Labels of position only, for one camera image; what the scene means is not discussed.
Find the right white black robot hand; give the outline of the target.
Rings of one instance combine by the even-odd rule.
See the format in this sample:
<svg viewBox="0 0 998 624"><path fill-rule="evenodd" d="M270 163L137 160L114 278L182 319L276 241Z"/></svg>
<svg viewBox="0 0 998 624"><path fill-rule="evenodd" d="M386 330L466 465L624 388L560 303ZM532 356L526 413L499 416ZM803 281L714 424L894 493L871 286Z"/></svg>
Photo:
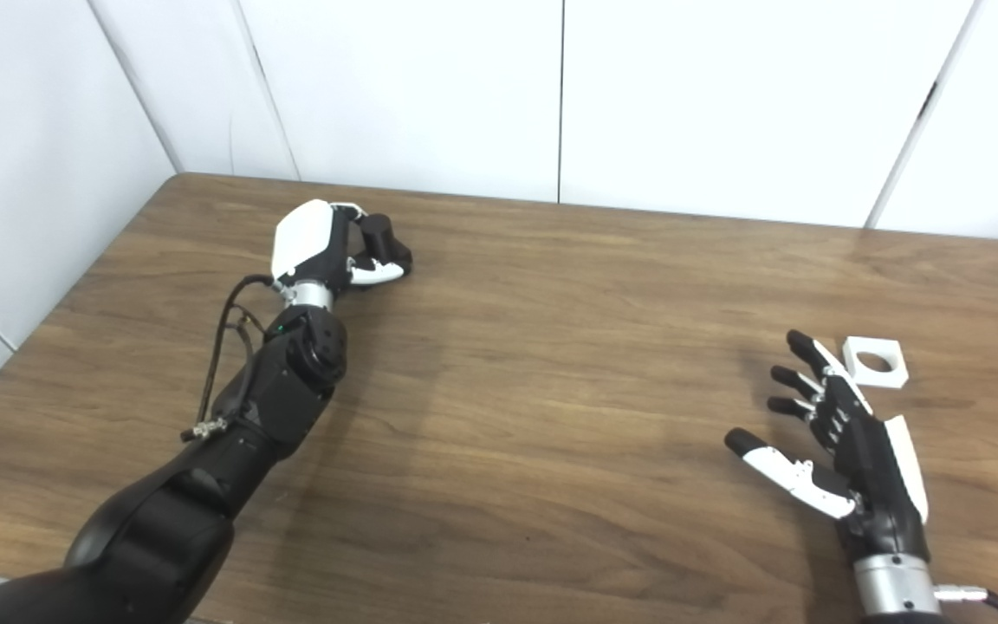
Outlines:
<svg viewBox="0 0 998 624"><path fill-rule="evenodd" d="M792 457L745 429L725 445L745 465L831 518L862 604L864 623L943 623L930 576L925 490L900 418L876 418L846 367L813 337L791 330L789 350L809 374L776 365L773 380L796 396L768 410L799 419L831 465Z"/></svg>

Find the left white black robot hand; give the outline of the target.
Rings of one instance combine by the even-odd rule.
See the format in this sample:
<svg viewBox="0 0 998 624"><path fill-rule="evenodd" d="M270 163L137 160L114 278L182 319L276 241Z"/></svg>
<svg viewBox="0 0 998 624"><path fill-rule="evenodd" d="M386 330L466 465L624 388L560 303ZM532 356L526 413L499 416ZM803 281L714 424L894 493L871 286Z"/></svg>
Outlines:
<svg viewBox="0 0 998 624"><path fill-rule="evenodd" d="M286 307L332 312L346 289L397 281L412 268L391 218L356 203L310 200L275 229L270 276Z"/></svg>

